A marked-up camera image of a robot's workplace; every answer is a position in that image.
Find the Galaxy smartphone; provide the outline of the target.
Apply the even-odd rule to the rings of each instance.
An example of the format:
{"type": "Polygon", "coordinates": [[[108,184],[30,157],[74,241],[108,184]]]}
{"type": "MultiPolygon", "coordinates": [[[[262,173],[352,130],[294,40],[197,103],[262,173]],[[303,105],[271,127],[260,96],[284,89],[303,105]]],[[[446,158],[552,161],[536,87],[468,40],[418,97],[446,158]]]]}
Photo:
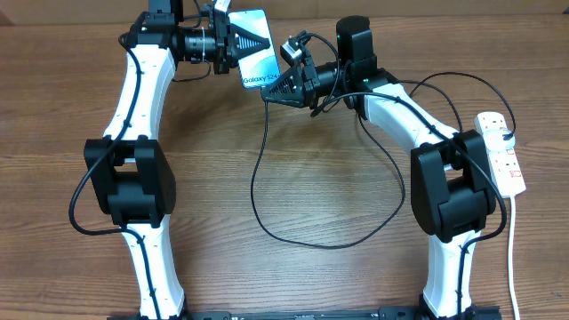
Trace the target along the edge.
{"type": "Polygon", "coordinates": [[[231,12],[228,19],[242,86],[252,89],[272,84],[281,73],[265,11],[231,12]]]}

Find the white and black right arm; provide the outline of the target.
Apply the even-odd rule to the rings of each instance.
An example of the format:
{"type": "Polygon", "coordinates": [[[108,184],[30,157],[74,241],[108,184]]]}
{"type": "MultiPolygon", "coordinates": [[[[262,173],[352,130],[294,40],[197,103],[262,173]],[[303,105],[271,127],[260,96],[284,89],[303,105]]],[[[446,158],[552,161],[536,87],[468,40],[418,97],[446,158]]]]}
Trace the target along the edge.
{"type": "Polygon", "coordinates": [[[469,295],[476,245],[499,235],[507,208],[491,179],[487,147],[475,131],[452,128],[422,109],[400,80],[379,68],[370,21],[348,16],[336,24],[334,62],[315,65],[313,34],[289,38],[280,52],[289,69],[261,92],[266,104],[310,108],[317,116],[343,100],[359,121],[380,127],[410,157],[411,206],[429,237],[428,280],[416,308],[381,308],[383,319],[499,319],[469,295]]]}

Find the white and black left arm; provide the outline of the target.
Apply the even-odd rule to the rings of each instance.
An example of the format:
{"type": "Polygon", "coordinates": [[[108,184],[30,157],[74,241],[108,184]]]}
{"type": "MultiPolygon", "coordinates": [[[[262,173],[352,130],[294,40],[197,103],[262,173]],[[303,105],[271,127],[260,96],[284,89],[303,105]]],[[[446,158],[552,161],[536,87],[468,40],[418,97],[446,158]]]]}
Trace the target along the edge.
{"type": "Polygon", "coordinates": [[[99,139],[86,141],[87,171],[70,199],[68,218],[75,230],[95,236],[76,221],[76,203],[91,183],[101,211],[110,216],[109,234],[120,234],[132,257],[140,290],[137,319],[188,319],[186,294],[174,266],[170,240],[176,180],[159,143],[169,85],[182,62],[205,63],[214,74],[238,68],[247,79],[275,51],[262,9],[233,11],[228,1],[198,5],[185,25],[180,1],[151,1],[118,38],[127,70],[116,112],[99,139]]]}

